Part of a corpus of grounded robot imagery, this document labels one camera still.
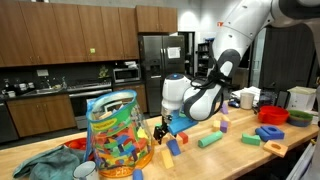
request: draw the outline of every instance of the red container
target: red container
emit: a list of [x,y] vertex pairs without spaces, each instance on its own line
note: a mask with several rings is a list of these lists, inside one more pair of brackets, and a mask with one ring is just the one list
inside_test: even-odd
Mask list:
[[280,125],[287,121],[289,112],[277,106],[263,106],[260,108],[258,119],[262,123]]

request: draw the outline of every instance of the microwave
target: microwave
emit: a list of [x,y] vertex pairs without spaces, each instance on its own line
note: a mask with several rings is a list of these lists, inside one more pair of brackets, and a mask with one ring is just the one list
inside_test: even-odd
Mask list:
[[135,68],[115,68],[113,69],[115,83],[139,81],[141,78],[140,69]]

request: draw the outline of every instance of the red block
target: red block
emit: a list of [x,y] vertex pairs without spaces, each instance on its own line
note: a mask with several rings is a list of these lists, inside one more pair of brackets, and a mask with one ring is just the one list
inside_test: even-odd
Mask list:
[[183,144],[188,143],[188,135],[184,132],[179,132],[178,135],[182,138]]

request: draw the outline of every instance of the appliance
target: appliance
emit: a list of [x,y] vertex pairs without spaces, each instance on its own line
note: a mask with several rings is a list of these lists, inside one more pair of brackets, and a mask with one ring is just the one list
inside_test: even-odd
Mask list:
[[0,143],[19,139],[6,105],[0,101]]
[[172,73],[185,73],[184,36],[139,36],[139,46],[149,115],[158,116],[164,79]]
[[132,68],[115,68],[113,69],[113,77],[115,83],[139,81],[140,69],[138,67]]
[[77,80],[77,84],[69,86],[67,91],[78,129],[87,128],[87,102],[99,96],[112,92],[111,78],[103,82],[97,79]]

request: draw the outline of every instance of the kitchen sink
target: kitchen sink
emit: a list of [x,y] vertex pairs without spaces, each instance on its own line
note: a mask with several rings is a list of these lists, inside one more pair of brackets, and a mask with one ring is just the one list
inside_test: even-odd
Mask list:
[[57,93],[61,90],[62,90],[62,88],[60,88],[60,89],[55,89],[55,88],[36,89],[36,90],[30,91],[30,92],[24,94],[23,96],[36,95],[36,94],[51,94],[51,93]]

